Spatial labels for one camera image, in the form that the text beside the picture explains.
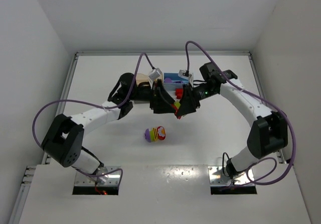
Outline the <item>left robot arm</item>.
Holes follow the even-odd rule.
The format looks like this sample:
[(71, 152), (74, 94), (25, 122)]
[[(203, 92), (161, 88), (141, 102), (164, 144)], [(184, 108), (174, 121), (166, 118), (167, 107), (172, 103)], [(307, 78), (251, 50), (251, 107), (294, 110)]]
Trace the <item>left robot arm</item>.
[(57, 115), (41, 148), (63, 167), (73, 167), (88, 177), (102, 175), (104, 164), (83, 146), (83, 139), (106, 123), (125, 117), (132, 110), (134, 100), (148, 101), (155, 114), (174, 114), (180, 107), (160, 79), (153, 84), (137, 84), (134, 74), (124, 73), (103, 104), (72, 116)]

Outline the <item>multicolour lego stack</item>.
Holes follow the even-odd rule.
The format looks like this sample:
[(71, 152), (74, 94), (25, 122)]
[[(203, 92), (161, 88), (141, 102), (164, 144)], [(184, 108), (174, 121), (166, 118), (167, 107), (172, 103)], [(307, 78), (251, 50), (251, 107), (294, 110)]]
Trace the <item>multicolour lego stack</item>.
[(163, 126), (146, 129), (144, 138), (149, 142), (163, 141), (166, 138), (166, 131)]

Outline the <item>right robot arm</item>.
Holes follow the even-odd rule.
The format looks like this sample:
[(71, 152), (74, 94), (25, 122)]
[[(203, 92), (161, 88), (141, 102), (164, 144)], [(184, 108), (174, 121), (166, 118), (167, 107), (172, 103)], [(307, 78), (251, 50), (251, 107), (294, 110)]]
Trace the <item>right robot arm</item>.
[(248, 95), (233, 71), (220, 72), (213, 63), (206, 63), (200, 67), (200, 73), (204, 83), (197, 87), (184, 85), (176, 116), (179, 118), (196, 112), (201, 100), (219, 94), (232, 103), (251, 128), (246, 147), (227, 161), (227, 176), (233, 178), (263, 157), (287, 146), (287, 123), (284, 117)]

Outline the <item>green rectangular lego brick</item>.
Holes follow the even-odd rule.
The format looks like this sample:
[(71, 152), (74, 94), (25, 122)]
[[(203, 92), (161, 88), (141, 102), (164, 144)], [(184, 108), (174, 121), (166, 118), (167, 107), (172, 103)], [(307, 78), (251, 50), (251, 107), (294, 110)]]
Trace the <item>green rectangular lego brick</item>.
[(174, 102), (174, 107), (175, 107), (175, 109), (179, 109), (180, 106), (181, 106), (181, 104), (180, 104), (179, 101), (175, 101), (175, 102)]

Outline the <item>red lego piece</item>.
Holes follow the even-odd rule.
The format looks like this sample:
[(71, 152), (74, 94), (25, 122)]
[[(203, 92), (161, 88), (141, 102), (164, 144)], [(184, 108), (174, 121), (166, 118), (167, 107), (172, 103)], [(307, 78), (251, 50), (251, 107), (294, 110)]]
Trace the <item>red lego piece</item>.
[(182, 88), (177, 88), (175, 90), (176, 99), (181, 99), (183, 97), (184, 90)]

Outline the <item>red half round lego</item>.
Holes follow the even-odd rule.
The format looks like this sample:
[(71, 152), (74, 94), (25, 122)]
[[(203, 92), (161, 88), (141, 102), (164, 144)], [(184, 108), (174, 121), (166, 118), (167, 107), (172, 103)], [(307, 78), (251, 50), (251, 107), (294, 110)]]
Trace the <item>red half round lego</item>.
[(178, 110), (179, 110), (179, 109), (175, 109), (174, 103), (172, 104), (172, 107), (173, 107), (174, 110), (175, 110), (175, 116), (176, 116), (176, 118), (177, 118), (177, 119), (181, 119), (181, 116), (178, 115)]

